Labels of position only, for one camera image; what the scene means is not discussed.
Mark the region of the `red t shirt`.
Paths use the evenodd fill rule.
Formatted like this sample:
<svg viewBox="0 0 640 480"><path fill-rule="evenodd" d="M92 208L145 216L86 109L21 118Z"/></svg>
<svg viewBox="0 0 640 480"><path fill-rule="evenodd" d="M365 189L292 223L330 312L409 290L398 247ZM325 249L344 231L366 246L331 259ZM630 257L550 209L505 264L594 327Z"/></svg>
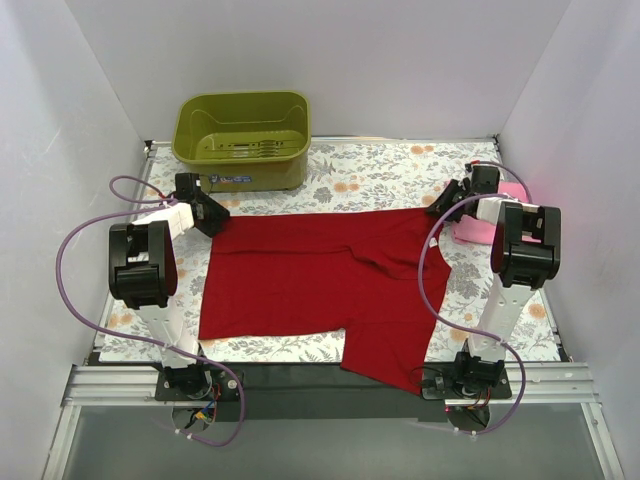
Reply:
<svg viewBox="0 0 640 480"><path fill-rule="evenodd" d="M450 267L420 208L239 216L212 242L199 336L343 330L345 370L417 393Z"/></svg>

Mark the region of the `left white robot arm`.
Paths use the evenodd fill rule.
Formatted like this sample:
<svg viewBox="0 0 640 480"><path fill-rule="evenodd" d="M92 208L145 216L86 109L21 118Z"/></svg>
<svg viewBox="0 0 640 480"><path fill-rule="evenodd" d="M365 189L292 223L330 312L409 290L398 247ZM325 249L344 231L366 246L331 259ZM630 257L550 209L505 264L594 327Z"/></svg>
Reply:
<svg viewBox="0 0 640 480"><path fill-rule="evenodd" d="M132 223L110 227L109 288L160 342L161 372L168 386L200 400L211 392L213 377L195 358L199 343L175 302L179 279L173 241L193 228L212 238L230 213L202 191L200 177L193 173L175 175L169 203Z"/></svg>

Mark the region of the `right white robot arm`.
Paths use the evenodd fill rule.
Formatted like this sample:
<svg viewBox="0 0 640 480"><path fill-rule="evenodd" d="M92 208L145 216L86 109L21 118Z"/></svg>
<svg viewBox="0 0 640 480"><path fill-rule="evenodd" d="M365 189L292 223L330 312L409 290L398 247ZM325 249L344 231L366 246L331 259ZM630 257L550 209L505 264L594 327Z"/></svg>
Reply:
<svg viewBox="0 0 640 480"><path fill-rule="evenodd" d="M505 358L515 351L508 342L534 293L556 277L561 263L559 208L520 201L502 193L499 184L506 167L494 162L466 164L466 176L452 180L426 213L435 224L422 251L434 245L447 221L470 217L494 226L490 267L493 281L476 327L455 359L441 367L422 367L419 386L426 398L448 392L463 398L489 396L508 385Z"/></svg>

